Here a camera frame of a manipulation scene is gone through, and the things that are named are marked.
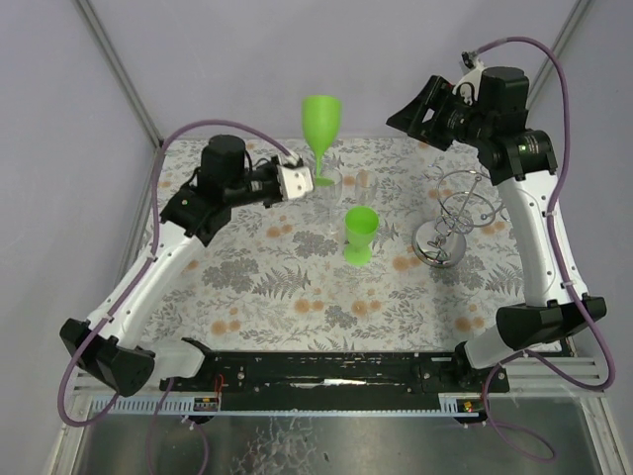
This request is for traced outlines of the clear wine glass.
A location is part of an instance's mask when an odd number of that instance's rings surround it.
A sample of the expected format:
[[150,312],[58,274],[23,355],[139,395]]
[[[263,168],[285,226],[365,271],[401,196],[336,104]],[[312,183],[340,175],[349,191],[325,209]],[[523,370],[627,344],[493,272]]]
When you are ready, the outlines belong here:
[[370,206],[377,195],[378,178],[369,170],[360,170],[355,178],[355,201],[361,206]]
[[327,231],[335,234],[334,211],[342,195],[342,173],[335,168],[326,169],[319,177],[318,183],[323,203],[327,208]]

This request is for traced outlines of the green wine glass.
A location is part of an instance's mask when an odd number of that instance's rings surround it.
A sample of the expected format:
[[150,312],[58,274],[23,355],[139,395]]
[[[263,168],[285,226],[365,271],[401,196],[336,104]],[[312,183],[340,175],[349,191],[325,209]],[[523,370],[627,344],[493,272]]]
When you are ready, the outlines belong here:
[[322,159],[337,139],[342,116],[341,101],[330,95],[311,95],[302,102],[303,137],[315,159],[316,187],[331,186],[334,181],[322,176]]
[[370,244],[380,225],[378,214],[370,207],[357,206],[344,218],[347,245],[343,250],[345,260],[356,266],[367,264],[372,256]]

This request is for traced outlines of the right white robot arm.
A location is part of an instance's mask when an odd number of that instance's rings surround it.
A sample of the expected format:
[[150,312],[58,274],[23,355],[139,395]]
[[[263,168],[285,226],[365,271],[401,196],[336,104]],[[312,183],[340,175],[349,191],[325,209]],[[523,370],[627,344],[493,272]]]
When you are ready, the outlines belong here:
[[515,67],[471,70],[456,84],[431,76],[387,121],[410,138],[446,150],[474,147],[513,226],[524,301],[497,310],[495,325],[455,352],[473,369],[535,344],[594,328],[606,314],[573,258],[555,192],[562,183],[549,136],[527,128],[529,80]]

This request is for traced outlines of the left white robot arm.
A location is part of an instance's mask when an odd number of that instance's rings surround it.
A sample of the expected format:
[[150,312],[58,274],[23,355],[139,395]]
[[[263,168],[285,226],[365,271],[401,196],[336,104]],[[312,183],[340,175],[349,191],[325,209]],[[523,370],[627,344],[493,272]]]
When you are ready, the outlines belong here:
[[152,212],[153,233],[125,277],[85,320],[67,320],[59,335],[71,365],[118,397],[149,383],[196,377],[208,349],[192,339],[143,341],[150,317],[172,281],[228,225],[233,209],[274,204],[312,191],[300,155],[279,145],[278,154],[251,161],[234,135],[210,138],[199,164],[165,204]]

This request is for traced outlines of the clear wine glass front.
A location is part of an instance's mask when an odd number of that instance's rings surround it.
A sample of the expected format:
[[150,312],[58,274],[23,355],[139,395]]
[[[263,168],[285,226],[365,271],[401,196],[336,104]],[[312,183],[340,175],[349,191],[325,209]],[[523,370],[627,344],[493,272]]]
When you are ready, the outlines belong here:
[[334,211],[342,195],[342,173],[335,168],[326,169],[319,177],[318,183],[323,203],[327,208],[327,231],[335,234]]

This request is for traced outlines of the green wine glass front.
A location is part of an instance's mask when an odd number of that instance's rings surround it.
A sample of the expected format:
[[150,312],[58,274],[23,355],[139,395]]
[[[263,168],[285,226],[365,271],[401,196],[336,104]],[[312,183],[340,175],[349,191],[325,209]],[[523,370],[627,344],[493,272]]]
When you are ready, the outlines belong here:
[[341,101],[330,95],[311,95],[302,102],[303,137],[315,159],[316,187],[331,186],[334,181],[322,176],[322,159],[337,139],[342,116]]

